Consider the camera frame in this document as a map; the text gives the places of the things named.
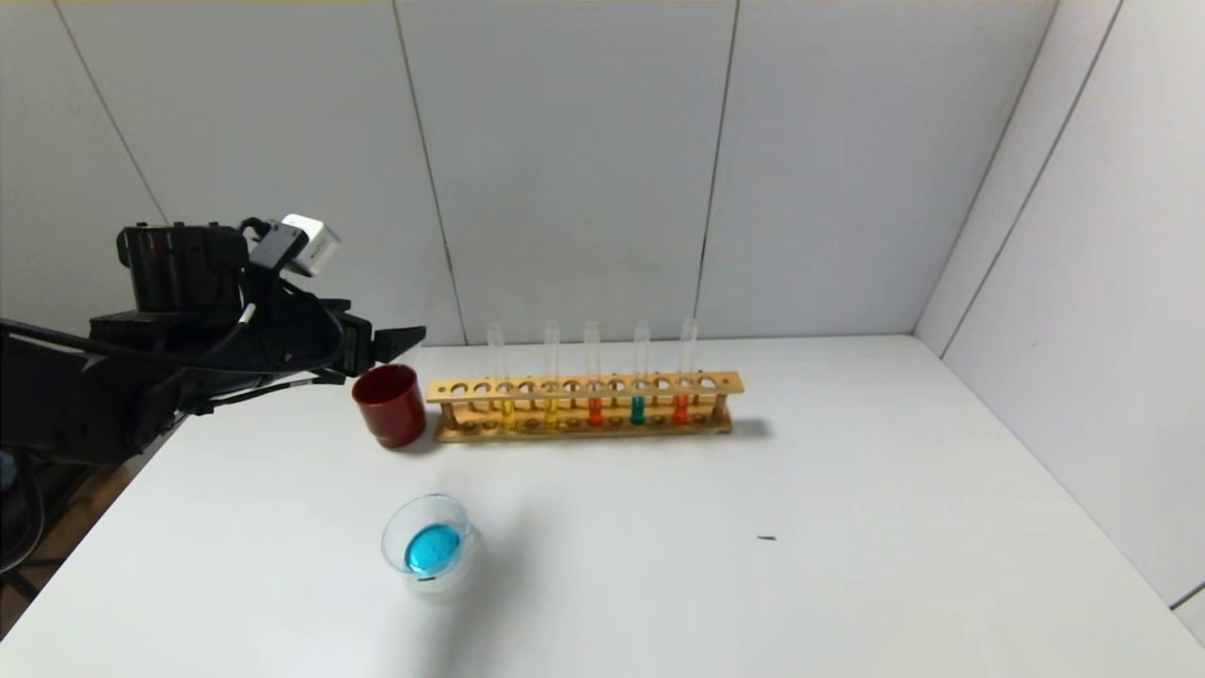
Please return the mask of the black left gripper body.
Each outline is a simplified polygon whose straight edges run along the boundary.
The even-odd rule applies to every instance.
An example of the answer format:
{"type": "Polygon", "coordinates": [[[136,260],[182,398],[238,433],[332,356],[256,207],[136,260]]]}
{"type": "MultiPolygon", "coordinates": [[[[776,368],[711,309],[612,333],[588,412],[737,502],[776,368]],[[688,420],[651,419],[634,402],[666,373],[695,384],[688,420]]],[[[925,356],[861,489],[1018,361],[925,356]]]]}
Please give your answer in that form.
{"type": "Polygon", "coordinates": [[[255,347],[268,362],[282,366],[282,375],[266,375],[258,387],[304,372],[305,362],[318,369],[354,377],[371,360],[374,325],[349,313],[349,301],[328,297],[277,297],[272,303],[255,303],[255,347]]]}

